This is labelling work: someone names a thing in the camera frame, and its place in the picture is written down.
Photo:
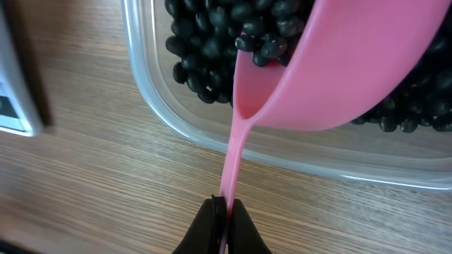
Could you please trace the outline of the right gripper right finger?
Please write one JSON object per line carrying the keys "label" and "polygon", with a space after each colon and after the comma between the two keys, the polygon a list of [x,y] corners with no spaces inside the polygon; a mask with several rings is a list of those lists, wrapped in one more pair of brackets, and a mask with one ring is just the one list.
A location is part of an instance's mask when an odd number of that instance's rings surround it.
{"label": "right gripper right finger", "polygon": [[227,247],[229,254],[273,254],[239,199],[234,200]]}

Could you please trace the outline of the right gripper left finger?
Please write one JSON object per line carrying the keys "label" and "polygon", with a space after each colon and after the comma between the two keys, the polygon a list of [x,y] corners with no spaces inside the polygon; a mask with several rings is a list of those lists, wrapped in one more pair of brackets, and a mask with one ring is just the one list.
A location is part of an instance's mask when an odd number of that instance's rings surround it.
{"label": "right gripper left finger", "polygon": [[172,254],[218,254],[226,219],[227,208],[223,197],[213,195],[204,200]]}

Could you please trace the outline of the black beans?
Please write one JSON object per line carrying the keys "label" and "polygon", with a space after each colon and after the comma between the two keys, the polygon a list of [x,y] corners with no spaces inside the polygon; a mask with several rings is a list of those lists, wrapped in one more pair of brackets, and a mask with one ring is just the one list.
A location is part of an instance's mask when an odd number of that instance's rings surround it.
{"label": "black beans", "polygon": [[288,66],[316,1],[166,1],[173,76],[206,103],[233,107],[240,52],[260,68]]}

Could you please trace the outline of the pink plastic measuring scoop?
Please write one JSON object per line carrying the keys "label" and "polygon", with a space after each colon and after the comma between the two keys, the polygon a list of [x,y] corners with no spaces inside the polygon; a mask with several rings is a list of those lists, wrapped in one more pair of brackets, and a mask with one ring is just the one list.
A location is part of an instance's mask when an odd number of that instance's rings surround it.
{"label": "pink plastic measuring scoop", "polygon": [[322,131],[378,104],[415,66],[449,0],[318,0],[288,66],[260,68],[240,52],[220,194],[232,209],[254,126]]}

